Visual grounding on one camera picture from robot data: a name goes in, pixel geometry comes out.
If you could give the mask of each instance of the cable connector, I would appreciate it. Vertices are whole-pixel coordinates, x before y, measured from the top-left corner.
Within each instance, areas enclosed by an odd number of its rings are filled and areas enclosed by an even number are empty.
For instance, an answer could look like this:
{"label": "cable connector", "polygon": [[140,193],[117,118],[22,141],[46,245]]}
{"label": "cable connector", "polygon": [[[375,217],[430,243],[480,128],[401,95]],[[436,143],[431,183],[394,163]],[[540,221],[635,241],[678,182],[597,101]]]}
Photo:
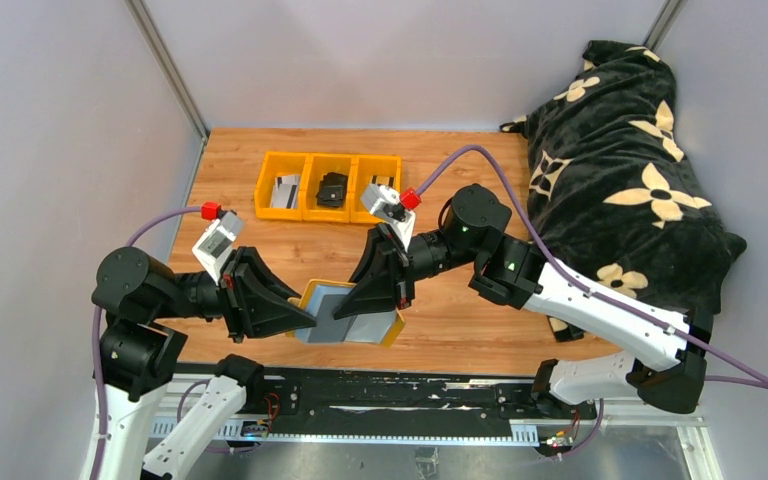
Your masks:
{"label": "cable connector", "polygon": [[399,201],[402,202],[402,205],[408,210],[413,210],[422,203],[422,198],[416,193],[416,190],[408,188],[399,195]]}
{"label": "cable connector", "polygon": [[225,213],[222,210],[222,205],[216,202],[204,202],[201,206],[201,218],[205,220],[216,220]]}

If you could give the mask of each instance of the black blanket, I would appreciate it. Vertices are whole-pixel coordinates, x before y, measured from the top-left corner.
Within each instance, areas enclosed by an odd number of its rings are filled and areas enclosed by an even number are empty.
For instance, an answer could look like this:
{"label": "black blanket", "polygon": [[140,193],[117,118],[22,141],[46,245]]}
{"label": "black blanket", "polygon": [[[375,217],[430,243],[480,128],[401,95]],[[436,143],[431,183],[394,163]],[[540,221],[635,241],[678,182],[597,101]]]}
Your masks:
{"label": "black blanket", "polygon": [[651,305],[718,313],[746,242],[724,229],[676,144],[670,67],[617,42],[582,56],[569,88],[501,127],[529,141],[529,216],[584,275]]}

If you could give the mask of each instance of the black object in bin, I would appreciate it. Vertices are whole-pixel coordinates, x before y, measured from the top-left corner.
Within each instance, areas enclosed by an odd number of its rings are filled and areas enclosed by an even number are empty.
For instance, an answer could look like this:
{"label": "black object in bin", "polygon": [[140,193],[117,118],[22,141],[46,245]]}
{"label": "black object in bin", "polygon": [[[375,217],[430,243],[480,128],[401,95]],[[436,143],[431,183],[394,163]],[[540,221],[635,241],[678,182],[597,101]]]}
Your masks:
{"label": "black object in bin", "polygon": [[337,172],[328,172],[319,182],[316,204],[320,207],[340,208],[346,202],[349,177]]}

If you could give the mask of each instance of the gray floor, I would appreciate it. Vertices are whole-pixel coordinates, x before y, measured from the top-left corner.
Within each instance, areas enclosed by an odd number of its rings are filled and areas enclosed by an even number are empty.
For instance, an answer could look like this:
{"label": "gray floor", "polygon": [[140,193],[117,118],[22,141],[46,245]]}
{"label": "gray floor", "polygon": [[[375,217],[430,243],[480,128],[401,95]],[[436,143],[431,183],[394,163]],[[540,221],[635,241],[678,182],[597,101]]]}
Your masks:
{"label": "gray floor", "polygon": [[[436,450],[436,464],[430,460]],[[561,464],[528,468],[531,448],[267,444],[234,456],[204,454],[190,480],[689,480],[674,428],[611,427]]]}

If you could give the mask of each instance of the yellow storage bin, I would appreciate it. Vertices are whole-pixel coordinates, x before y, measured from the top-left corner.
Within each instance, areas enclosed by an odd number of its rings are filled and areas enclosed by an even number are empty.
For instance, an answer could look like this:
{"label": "yellow storage bin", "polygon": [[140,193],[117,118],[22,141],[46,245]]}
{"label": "yellow storage bin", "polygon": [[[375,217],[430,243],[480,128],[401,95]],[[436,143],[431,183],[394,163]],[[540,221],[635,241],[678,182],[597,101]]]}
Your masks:
{"label": "yellow storage bin", "polygon": [[352,223],[378,223],[381,220],[370,215],[360,202],[360,196],[370,183],[390,185],[397,192],[402,191],[402,158],[384,155],[358,155],[354,187],[356,193],[352,199]]}
{"label": "yellow storage bin", "polygon": [[[273,208],[272,189],[275,180],[285,175],[304,176],[305,166],[309,155],[306,153],[267,152],[260,167],[260,176],[254,188],[254,211],[257,218],[270,218],[276,220],[301,220],[301,201],[297,202],[297,208]],[[298,185],[299,200],[301,200],[301,183]]]}
{"label": "yellow storage bin", "polygon": [[[348,177],[346,200],[340,208],[316,203],[319,183],[325,174],[336,172]],[[273,208],[273,189],[278,177],[299,175],[297,208]],[[307,152],[266,152],[254,193],[257,218],[305,220],[337,223],[378,223],[360,201],[370,183],[402,188],[402,159],[386,155],[348,155]]]}

